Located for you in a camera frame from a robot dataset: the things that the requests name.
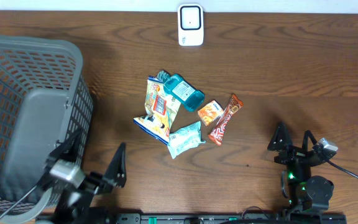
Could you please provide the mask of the blue mouthwash bottle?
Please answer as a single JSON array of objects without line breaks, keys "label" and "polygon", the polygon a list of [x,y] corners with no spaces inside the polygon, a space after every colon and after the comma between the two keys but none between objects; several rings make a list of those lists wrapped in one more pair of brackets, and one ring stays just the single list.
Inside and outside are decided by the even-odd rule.
[{"label": "blue mouthwash bottle", "polygon": [[166,94],[172,95],[189,112],[194,112],[204,102],[202,91],[189,84],[181,75],[174,74],[163,84]]}]

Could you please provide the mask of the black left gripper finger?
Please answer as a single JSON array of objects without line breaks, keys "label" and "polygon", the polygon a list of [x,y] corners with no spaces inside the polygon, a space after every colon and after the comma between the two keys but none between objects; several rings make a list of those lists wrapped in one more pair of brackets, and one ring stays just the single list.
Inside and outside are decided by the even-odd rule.
[{"label": "black left gripper finger", "polygon": [[122,142],[104,173],[103,180],[114,188],[123,188],[126,178],[126,144]]},{"label": "black left gripper finger", "polygon": [[82,129],[74,131],[69,138],[55,148],[47,157],[47,164],[54,164],[59,159],[68,162],[75,162],[80,150]]}]

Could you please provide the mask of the yellow snack chip bag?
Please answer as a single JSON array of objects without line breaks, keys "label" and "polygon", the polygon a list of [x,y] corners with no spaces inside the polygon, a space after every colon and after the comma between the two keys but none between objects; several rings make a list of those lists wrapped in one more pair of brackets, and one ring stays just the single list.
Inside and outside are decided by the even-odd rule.
[{"label": "yellow snack chip bag", "polygon": [[147,79],[145,97],[146,115],[134,118],[134,123],[153,138],[169,144],[169,135],[172,124],[177,116],[181,103],[164,90],[164,81],[170,74],[161,70]]}]

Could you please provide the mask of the mint green wipes pack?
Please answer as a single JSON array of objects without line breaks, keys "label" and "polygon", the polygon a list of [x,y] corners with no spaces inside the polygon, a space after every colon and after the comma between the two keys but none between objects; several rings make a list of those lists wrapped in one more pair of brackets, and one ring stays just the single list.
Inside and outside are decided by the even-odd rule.
[{"label": "mint green wipes pack", "polygon": [[172,159],[175,159],[179,154],[205,142],[201,138],[201,122],[197,121],[171,133],[167,147]]}]

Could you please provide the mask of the small orange snack pack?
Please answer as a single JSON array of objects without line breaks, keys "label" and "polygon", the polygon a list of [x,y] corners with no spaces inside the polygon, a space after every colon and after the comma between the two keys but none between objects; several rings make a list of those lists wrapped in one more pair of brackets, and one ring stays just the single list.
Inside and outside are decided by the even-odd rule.
[{"label": "small orange snack pack", "polygon": [[220,118],[223,113],[223,108],[216,100],[212,100],[198,110],[198,116],[206,126],[209,126],[213,121]]}]

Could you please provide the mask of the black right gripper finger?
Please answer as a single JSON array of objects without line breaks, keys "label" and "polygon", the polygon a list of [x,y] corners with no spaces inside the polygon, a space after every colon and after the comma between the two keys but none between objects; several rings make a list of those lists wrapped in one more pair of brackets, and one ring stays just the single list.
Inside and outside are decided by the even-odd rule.
[{"label": "black right gripper finger", "polygon": [[270,140],[267,150],[268,151],[285,151],[289,145],[292,145],[293,141],[290,137],[289,130],[285,126],[283,121],[277,124],[277,128]]},{"label": "black right gripper finger", "polygon": [[317,143],[317,140],[313,136],[312,132],[310,130],[306,130],[303,136],[302,141],[302,149],[304,151],[308,151],[308,141],[311,141],[312,145],[314,146]]}]

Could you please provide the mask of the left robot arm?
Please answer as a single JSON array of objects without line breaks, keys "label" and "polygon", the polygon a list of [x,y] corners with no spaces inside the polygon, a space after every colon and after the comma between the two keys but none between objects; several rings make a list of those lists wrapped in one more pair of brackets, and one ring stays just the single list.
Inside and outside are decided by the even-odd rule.
[{"label": "left robot arm", "polygon": [[82,133],[77,129],[47,157],[40,186],[45,190],[58,184],[64,186],[50,219],[52,223],[84,223],[95,195],[109,194],[126,184],[126,144],[119,145],[104,174],[85,174],[75,164]]}]

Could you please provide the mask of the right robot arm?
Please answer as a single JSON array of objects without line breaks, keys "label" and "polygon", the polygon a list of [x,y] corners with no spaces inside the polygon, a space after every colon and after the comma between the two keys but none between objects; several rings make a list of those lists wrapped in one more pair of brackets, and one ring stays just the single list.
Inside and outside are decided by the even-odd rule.
[{"label": "right robot arm", "polygon": [[281,175],[282,194],[290,200],[290,206],[282,212],[284,219],[294,220],[297,215],[320,217],[329,208],[334,184],[320,175],[311,175],[311,168],[335,156],[338,146],[325,138],[317,141],[309,130],[304,133],[302,146],[294,146],[281,121],[267,149],[277,151],[274,162],[287,168]]}]

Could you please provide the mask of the grey plastic mesh basket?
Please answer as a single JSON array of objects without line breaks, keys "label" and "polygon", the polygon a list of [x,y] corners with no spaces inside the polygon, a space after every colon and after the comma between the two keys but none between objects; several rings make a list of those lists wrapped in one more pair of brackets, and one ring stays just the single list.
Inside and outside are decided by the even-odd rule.
[{"label": "grey plastic mesh basket", "polygon": [[25,223],[58,203],[62,184],[36,183],[48,155],[77,129],[81,165],[93,115],[82,68],[71,42],[0,35],[0,222]]}]

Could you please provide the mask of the orange chocolate bar wrapper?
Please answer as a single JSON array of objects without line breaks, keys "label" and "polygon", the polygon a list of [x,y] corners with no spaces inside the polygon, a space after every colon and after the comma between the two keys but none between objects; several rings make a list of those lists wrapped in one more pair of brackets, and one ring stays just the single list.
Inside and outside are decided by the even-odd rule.
[{"label": "orange chocolate bar wrapper", "polygon": [[243,102],[239,100],[235,94],[232,94],[229,103],[225,107],[223,115],[220,117],[219,121],[216,123],[215,127],[208,135],[212,142],[214,142],[218,146],[222,145],[223,136],[228,121],[243,107],[243,105]]}]

